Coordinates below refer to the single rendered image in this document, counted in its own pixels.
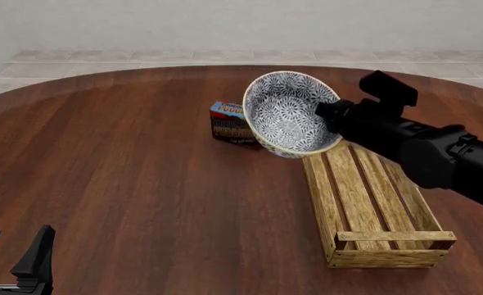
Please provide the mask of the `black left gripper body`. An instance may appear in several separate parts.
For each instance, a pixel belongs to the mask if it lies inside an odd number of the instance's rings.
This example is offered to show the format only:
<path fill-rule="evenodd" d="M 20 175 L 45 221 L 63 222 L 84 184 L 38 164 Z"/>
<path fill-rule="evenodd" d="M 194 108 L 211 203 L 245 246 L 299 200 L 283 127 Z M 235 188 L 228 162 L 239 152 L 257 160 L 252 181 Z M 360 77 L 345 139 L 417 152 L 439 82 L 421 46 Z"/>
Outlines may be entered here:
<path fill-rule="evenodd" d="M 53 287 L 37 284 L 35 287 L 17 287 L 15 284 L 0 284 L 0 295 L 52 295 Z"/>

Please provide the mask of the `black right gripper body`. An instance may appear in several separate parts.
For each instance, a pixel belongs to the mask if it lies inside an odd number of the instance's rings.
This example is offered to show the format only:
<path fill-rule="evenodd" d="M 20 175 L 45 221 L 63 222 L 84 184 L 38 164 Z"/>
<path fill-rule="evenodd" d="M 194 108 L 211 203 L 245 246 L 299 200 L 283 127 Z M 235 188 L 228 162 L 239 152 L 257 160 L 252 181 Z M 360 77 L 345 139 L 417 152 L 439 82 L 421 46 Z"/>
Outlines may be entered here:
<path fill-rule="evenodd" d="M 347 110 L 340 123 L 340 134 L 363 147 L 382 144 L 399 145 L 408 137 L 401 125 L 404 105 L 397 102 L 376 102 L 364 98 Z"/>

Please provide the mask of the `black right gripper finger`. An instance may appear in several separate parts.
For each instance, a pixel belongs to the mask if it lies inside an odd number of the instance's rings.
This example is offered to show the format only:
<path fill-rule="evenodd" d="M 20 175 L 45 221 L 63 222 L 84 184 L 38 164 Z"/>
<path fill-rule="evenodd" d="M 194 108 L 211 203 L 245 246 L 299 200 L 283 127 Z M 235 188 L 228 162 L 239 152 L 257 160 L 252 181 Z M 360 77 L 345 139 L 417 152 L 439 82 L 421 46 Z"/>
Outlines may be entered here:
<path fill-rule="evenodd" d="M 333 134 L 340 132 L 341 100 L 337 102 L 320 102 L 314 114 L 323 119 L 328 132 Z"/>

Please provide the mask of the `black white patterned bowl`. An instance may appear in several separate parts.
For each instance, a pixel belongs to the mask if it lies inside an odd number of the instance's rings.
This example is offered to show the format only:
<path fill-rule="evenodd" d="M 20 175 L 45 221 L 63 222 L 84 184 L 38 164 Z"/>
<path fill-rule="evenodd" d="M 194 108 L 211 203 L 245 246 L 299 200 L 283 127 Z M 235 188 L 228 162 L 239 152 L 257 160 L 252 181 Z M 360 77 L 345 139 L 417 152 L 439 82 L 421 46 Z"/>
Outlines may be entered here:
<path fill-rule="evenodd" d="M 246 89 L 242 110 L 259 144 L 272 154 L 301 159 L 325 152 L 341 141 L 315 115 L 320 102 L 341 99 L 321 80 L 289 70 L 261 75 Z"/>

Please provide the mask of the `chocolate pudding box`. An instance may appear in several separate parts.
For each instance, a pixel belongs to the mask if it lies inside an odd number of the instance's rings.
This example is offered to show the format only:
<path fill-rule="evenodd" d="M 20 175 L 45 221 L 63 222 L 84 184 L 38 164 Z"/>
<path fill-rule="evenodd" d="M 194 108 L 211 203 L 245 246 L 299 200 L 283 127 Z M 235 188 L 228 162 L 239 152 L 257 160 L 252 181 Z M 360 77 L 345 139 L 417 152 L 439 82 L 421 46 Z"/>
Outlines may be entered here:
<path fill-rule="evenodd" d="M 211 133 L 214 139 L 255 151 L 263 149 L 246 121 L 242 105 L 214 102 L 209 113 Z"/>

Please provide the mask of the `wooden slat tray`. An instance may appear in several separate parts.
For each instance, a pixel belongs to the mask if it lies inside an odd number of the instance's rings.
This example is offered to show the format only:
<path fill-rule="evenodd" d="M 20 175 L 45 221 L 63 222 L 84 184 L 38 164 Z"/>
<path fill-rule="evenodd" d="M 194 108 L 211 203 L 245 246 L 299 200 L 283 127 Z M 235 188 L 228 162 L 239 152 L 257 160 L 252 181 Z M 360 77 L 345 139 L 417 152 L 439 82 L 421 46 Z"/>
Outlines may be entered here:
<path fill-rule="evenodd" d="M 342 141 L 303 164 L 329 267 L 433 267 L 456 242 L 393 161 Z"/>

